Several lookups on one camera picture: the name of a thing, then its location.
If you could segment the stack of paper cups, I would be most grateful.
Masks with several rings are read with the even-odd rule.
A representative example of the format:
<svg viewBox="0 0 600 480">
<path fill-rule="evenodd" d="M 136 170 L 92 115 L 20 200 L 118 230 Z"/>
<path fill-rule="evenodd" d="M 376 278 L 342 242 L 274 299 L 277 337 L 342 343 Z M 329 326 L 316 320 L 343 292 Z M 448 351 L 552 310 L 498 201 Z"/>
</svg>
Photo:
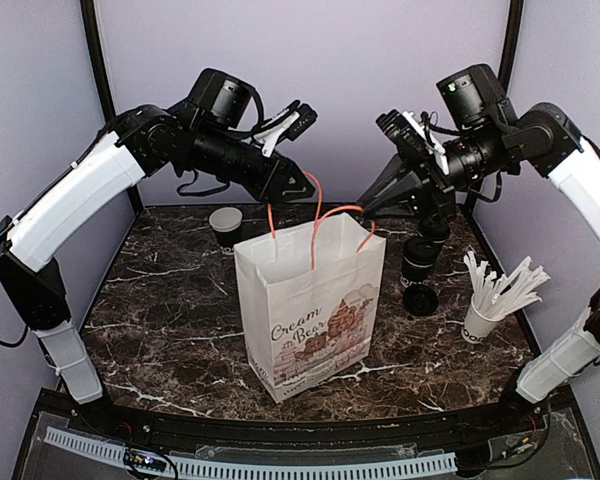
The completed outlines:
<svg viewBox="0 0 600 480">
<path fill-rule="evenodd" d="M 209 224 L 224 255 L 232 255 L 243 240 L 243 214 L 235 207 L 223 207 L 209 216 Z"/>
</svg>

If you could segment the stack of black lids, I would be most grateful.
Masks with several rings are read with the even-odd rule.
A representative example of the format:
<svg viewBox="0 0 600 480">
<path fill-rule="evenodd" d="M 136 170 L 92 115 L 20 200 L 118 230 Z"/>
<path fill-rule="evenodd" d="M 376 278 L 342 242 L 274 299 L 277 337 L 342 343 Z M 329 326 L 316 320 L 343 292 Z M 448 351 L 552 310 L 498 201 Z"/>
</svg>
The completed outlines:
<svg viewBox="0 0 600 480">
<path fill-rule="evenodd" d="M 422 284 L 413 284 L 406 288 L 402 301 L 405 310 L 414 316 L 431 315 L 439 305 L 435 291 Z"/>
</svg>

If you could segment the kraft paper bag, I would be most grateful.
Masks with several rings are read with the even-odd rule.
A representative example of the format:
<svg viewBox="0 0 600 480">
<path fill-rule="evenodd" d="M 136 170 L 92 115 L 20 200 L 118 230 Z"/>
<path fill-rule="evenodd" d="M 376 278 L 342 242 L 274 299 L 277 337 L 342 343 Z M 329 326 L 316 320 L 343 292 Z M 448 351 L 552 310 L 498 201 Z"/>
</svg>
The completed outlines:
<svg viewBox="0 0 600 480">
<path fill-rule="evenodd" d="M 386 241 L 344 205 L 234 247 L 249 364 L 280 403 L 364 359 Z"/>
</svg>

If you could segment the black paper coffee cup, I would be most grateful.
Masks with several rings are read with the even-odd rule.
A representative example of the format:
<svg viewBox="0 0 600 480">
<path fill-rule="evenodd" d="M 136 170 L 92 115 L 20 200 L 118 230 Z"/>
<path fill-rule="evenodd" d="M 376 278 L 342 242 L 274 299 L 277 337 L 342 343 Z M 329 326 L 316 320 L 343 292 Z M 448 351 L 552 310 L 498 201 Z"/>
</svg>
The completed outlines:
<svg viewBox="0 0 600 480">
<path fill-rule="evenodd" d="M 451 229 L 448 222 L 443 219 L 426 217 L 419 221 L 417 232 L 422 238 L 441 246 L 449 239 Z"/>
</svg>

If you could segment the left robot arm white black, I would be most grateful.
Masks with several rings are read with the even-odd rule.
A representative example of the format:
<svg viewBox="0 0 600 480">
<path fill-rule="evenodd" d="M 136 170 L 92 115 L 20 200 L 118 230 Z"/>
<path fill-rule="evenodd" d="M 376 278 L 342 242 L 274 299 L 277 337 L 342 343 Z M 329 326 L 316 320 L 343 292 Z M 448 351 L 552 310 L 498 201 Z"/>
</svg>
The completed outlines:
<svg viewBox="0 0 600 480">
<path fill-rule="evenodd" d="M 165 166 L 177 175 L 212 175 L 220 190 L 240 185 L 265 204 L 313 196 L 307 176 L 277 146 L 310 128 L 316 111 L 294 101 L 240 130 L 248 105 L 260 101 L 252 85 L 207 68 L 171 107 L 145 104 L 108 121 L 79 159 L 0 223 L 0 284 L 72 399 L 83 405 L 83 421 L 100 436 L 114 435 L 121 415 L 102 399 L 105 387 L 72 321 L 56 251 L 114 197 Z"/>
</svg>

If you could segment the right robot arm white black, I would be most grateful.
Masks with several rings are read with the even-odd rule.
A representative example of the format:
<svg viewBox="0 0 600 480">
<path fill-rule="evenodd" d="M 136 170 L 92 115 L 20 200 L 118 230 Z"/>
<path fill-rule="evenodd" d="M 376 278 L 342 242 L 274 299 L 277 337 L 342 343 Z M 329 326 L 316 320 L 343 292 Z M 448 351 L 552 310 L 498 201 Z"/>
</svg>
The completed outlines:
<svg viewBox="0 0 600 480">
<path fill-rule="evenodd" d="M 436 84 L 455 131 L 439 142 L 429 115 L 380 114 L 376 125 L 397 152 L 358 203 L 368 219 L 404 209 L 447 220 L 456 195 L 488 176 L 519 173 L 527 163 L 579 215 L 600 245 L 600 150 L 557 105 L 541 102 L 516 114 L 492 68 L 476 64 Z M 490 424 L 514 432 L 529 407 L 600 361 L 600 286 L 578 319 L 510 378 Z"/>
</svg>

